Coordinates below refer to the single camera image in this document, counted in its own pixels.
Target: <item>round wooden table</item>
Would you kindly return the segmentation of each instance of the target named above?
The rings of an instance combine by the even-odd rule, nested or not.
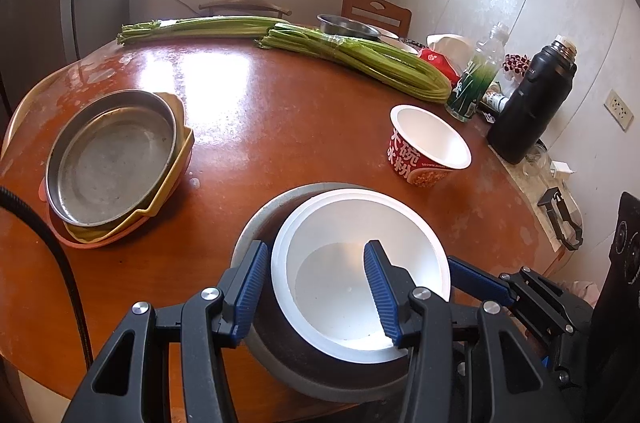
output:
[[[0,161],[0,183],[41,215],[46,206],[38,185],[52,143],[71,116],[99,96],[127,88],[175,93],[195,133],[190,167],[157,217],[103,249],[67,248],[95,355],[134,302],[173,305],[216,284],[255,211],[303,184],[349,182],[393,196],[427,220],[447,253],[492,273],[521,265],[542,272],[554,260],[524,196],[487,147],[479,118],[461,124],[440,105],[337,64],[244,40],[111,43],[51,81]],[[389,111],[402,103],[427,108],[454,126],[471,149],[471,167],[426,190],[398,177],[386,149]],[[71,397],[84,361],[55,262],[4,210],[0,248],[0,353]],[[171,405],[179,411],[177,349],[171,359]],[[242,423],[337,408],[279,383],[245,347],[225,352],[225,362]]]

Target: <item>chair backrest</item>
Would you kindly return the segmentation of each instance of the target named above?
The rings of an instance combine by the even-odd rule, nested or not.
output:
[[[378,20],[372,16],[359,14],[357,10],[362,10],[363,12],[367,12],[367,14],[389,18],[398,24],[390,24],[389,22]],[[406,38],[407,35],[409,35],[411,10],[400,8],[400,6],[396,6],[386,0],[342,0],[341,15],[372,26],[380,26],[380,28],[395,33],[398,37]]]
[[[201,4],[199,10],[209,10],[211,15],[221,12],[222,10],[235,10],[238,12],[271,12],[277,13],[278,18],[283,15],[291,15],[291,10],[276,6],[266,0],[214,0]]]

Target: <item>celery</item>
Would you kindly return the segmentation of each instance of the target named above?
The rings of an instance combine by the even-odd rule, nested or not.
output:
[[[421,100],[446,102],[451,93],[449,79],[434,66],[381,42],[279,23],[258,44],[341,63]]]
[[[175,21],[141,22],[122,26],[118,44],[130,44],[140,40],[181,37],[249,37],[260,38],[279,22],[273,17],[216,16],[178,19]]]

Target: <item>metal bowl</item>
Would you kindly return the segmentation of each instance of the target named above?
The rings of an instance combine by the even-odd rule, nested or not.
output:
[[[79,111],[56,138],[46,169],[49,205],[91,227],[144,207],[174,160],[174,112],[158,95],[126,90]]]
[[[378,40],[380,32],[373,26],[368,26],[339,15],[318,15],[320,31],[328,35],[344,35],[346,37],[366,38]]]

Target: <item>black thermos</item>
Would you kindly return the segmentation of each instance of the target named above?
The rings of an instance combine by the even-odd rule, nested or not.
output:
[[[533,57],[486,137],[509,163],[515,165],[524,158],[569,95],[577,69],[575,55],[575,45],[558,35]]]

